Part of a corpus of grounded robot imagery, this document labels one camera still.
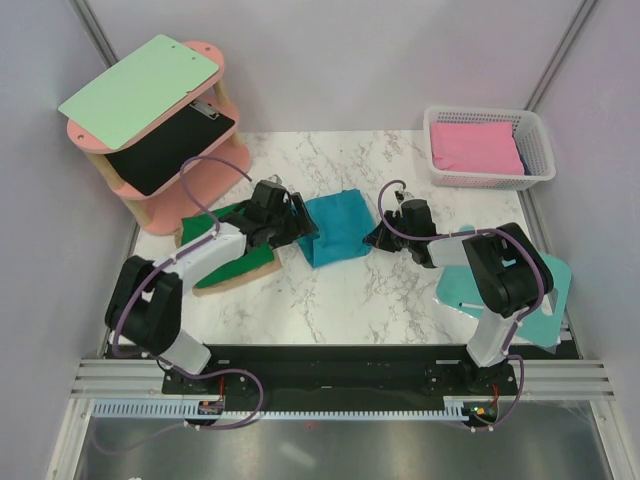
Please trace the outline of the teal t shirt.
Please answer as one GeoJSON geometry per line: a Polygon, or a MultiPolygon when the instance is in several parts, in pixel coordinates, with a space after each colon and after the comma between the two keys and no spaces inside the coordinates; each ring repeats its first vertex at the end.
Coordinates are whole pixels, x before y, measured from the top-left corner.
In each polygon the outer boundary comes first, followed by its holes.
{"type": "Polygon", "coordinates": [[[369,254],[372,247],[364,238],[376,224],[358,189],[314,198],[305,206],[318,231],[298,245],[313,269],[369,254]]]}

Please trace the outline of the green t shirt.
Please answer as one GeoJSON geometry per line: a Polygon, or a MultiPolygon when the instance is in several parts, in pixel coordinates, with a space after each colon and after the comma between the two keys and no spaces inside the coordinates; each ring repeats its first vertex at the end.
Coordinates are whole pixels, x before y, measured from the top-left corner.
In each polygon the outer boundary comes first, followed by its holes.
{"type": "MultiPolygon", "coordinates": [[[[183,246],[213,227],[213,219],[207,214],[183,218],[181,227],[174,235],[175,244],[177,247],[183,246]]],[[[262,267],[276,266],[275,253],[268,245],[262,245],[211,272],[194,286],[194,292],[214,290],[216,287],[226,286],[236,278],[244,279],[248,274],[262,267]]]]}

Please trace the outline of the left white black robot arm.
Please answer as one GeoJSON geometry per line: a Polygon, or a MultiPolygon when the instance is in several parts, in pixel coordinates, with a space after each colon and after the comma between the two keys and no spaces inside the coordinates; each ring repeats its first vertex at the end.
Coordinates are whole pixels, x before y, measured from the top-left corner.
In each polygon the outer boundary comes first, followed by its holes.
{"type": "Polygon", "coordinates": [[[125,338],[185,373],[185,382],[196,392],[211,392],[220,371],[209,363],[209,348],[182,328],[184,294],[213,271],[263,245],[277,249],[317,232],[299,193],[262,180],[249,199],[173,253],[159,260],[128,258],[105,314],[113,332],[113,355],[125,356],[119,346],[125,338]]]}

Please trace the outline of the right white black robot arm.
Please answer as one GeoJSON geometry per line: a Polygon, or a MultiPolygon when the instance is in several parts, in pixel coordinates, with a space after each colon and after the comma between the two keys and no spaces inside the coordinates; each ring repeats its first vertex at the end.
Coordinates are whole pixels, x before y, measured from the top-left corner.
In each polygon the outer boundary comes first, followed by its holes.
{"type": "Polygon", "coordinates": [[[553,289],[553,277],[521,227],[507,223],[482,232],[440,234],[421,199],[404,200],[387,210],[363,238],[373,248],[410,252],[429,268],[468,267],[484,304],[466,353],[444,368],[443,378],[468,393],[484,393],[509,372],[511,342],[524,317],[553,289]]]}

